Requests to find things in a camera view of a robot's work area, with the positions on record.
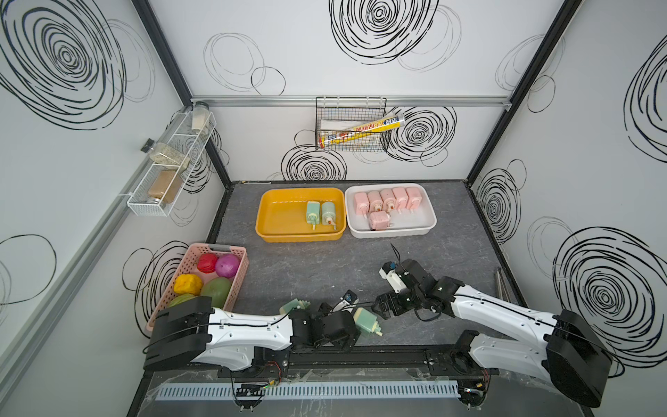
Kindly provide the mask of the pink sharpener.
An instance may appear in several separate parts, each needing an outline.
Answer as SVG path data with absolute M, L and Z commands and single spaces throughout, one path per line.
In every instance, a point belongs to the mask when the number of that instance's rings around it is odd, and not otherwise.
M 392 189 L 395 198 L 395 209 L 401 213 L 404 210 L 408 203 L 408 194 L 406 188 L 396 187 Z
M 375 211 L 368 215 L 368 223 L 371 230 L 387 230 L 392 227 L 392 217 L 385 211 Z
M 368 215 L 370 210 L 370 201 L 367 193 L 357 192 L 354 194 L 354 209 L 357 215 Z
M 383 208 L 383 200 L 379 191 L 368 192 L 369 212 L 381 212 Z
M 382 199 L 382 209 L 389 213 L 396 209 L 396 197 L 392 189 L 382 189 L 380 191 L 380 197 Z
M 406 195 L 407 195 L 406 207 L 410 211 L 417 210 L 417 208 L 420 207 L 423 199 L 420 189 L 417 187 L 408 187 L 406 188 Z

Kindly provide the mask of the white plastic tray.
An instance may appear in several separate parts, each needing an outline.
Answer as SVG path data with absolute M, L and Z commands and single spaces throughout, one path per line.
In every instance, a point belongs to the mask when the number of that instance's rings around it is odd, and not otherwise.
M 387 230 L 371 230 L 367 216 L 357 215 L 354 209 L 354 194 L 357 192 L 382 191 L 382 189 L 393 189 L 396 187 L 417 187 L 422 194 L 422 203 L 415 211 L 408 208 L 399 213 L 397 210 L 389 212 L 392 217 L 392 227 Z M 399 236 L 421 236 L 427 234 L 437 224 L 434 207 L 430 201 L 427 191 L 416 183 L 380 183 L 361 186 L 352 186 L 345 191 L 345 210 L 347 224 L 351 234 L 359 239 L 385 238 Z

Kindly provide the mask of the yellow plastic tray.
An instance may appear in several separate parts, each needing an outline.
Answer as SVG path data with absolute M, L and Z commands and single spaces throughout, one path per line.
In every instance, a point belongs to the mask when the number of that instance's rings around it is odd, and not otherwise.
M 307 223 L 307 202 L 333 202 L 337 230 Z M 313 243 L 337 241 L 347 227 L 343 192 L 335 188 L 271 189 L 260 200 L 255 232 L 267 243 Z

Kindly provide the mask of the green sharpener round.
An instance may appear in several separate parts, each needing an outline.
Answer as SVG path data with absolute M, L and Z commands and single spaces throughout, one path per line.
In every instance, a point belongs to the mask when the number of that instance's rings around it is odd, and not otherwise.
M 333 202 L 324 202 L 321 205 L 321 224 L 337 230 L 336 206 Z

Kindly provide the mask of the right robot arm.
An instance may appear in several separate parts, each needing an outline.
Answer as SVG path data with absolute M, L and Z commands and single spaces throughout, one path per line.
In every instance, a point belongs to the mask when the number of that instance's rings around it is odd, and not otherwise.
M 386 262 L 379 274 L 391 287 L 373 304 L 383 319 L 425 310 L 431 321 L 448 316 L 491 328 L 503 336 L 472 331 L 460 337 L 462 349 L 476 365 L 531 376 L 549 382 L 581 406 L 600 406 L 613 356 L 579 314 L 520 307 L 455 278 L 435 279 L 411 259 Z

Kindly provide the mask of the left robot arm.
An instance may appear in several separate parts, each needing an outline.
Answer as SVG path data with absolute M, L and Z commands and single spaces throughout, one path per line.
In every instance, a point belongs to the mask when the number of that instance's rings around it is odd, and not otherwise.
M 253 316 L 215 308 L 209 297 L 196 297 L 157 314 L 143 369 L 167 371 L 203 363 L 243 371 L 255 351 L 311 353 L 321 348 L 349 352 L 361 336 L 357 305 L 318 311 L 292 309 L 277 316 Z

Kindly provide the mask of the yellow toothpaste box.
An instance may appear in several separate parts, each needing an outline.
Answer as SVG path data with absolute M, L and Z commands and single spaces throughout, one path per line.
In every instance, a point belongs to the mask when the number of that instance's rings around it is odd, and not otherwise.
M 404 122 L 405 118 L 401 113 L 390 114 L 371 122 L 323 120 L 316 144 L 321 149 L 342 144 L 355 144 L 361 139 L 377 137 L 381 133 L 396 130 Z

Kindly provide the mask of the purple toy fruit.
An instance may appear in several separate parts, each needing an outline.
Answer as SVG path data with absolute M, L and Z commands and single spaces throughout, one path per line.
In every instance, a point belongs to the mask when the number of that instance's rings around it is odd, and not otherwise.
M 226 254 L 217 258 L 215 274 L 219 277 L 234 279 L 241 266 L 241 259 L 234 254 Z

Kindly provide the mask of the red toy fruit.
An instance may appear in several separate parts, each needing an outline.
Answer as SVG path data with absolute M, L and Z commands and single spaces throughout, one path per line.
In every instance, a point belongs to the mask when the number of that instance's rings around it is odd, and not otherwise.
M 204 253 L 200 256 L 197 269 L 203 274 L 215 273 L 215 267 L 218 261 L 218 256 L 213 253 Z

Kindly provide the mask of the green toy cabbage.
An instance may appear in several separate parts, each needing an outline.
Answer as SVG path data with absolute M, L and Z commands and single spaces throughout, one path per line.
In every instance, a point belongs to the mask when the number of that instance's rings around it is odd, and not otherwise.
M 184 302 L 194 300 L 196 298 L 197 298 L 197 295 L 193 295 L 193 294 L 189 294 L 189 293 L 182 294 L 182 295 L 177 295 L 177 297 L 175 297 L 173 300 L 170 301 L 170 303 L 168 304 L 168 307 L 172 308 L 172 307 L 178 306 L 180 304 L 183 304 Z

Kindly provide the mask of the yellow toy pepper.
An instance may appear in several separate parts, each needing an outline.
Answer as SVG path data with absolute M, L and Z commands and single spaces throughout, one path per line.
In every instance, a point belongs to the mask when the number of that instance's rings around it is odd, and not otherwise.
M 177 276 L 174 281 L 173 290 L 177 295 L 194 295 L 201 294 L 203 289 L 203 280 L 194 274 L 183 274 Z

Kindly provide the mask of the pink plastic basket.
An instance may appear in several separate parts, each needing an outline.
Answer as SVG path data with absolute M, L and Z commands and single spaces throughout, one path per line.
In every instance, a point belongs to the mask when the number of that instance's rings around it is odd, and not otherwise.
M 231 312 L 241 293 L 248 267 L 249 259 L 246 248 L 193 243 L 188 247 L 180 262 L 167 270 L 167 281 L 158 287 L 160 297 L 151 304 L 152 311 L 145 325 L 146 331 L 149 334 L 152 333 L 157 314 L 180 296 L 174 290 L 180 276 L 197 276 L 203 287 L 218 278 L 226 279 L 229 282 L 229 291 L 222 309 Z

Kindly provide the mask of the clear bottle on shelf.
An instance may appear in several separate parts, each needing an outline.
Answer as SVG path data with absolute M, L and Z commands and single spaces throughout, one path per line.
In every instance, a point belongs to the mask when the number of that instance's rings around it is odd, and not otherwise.
M 141 151 L 156 165 L 178 168 L 180 171 L 189 167 L 190 158 L 164 142 L 148 139 Z

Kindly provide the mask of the glass jar on shelf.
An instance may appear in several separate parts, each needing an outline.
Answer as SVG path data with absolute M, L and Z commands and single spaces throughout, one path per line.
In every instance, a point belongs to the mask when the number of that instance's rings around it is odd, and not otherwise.
M 191 111 L 191 130 L 201 133 L 208 125 L 209 106 L 205 102 L 195 102 Z

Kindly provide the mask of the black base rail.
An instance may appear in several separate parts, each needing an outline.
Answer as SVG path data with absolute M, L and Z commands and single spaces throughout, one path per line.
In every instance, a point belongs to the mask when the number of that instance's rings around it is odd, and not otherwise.
M 258 347 L 248 368 L 240 371 L 224 368 L 219 375 L 259 381 L 269 377 L 288 378 L 299 370 L 311 369 L 418 368 L 432 376 L 472 378 L 481 377 L 483 369 L 487 369 L 492 375 L 496 375 L 501 369 L 518 374 L 540 375 L 541 362 L 542 359 L 530 351 L 503 351 L 499 345 L 494 349 L 474 349 L 462 343 L 361 346 L 354 347 L 349 352 L 334 347 L 296 353 L 291 349 L 276 352 Z

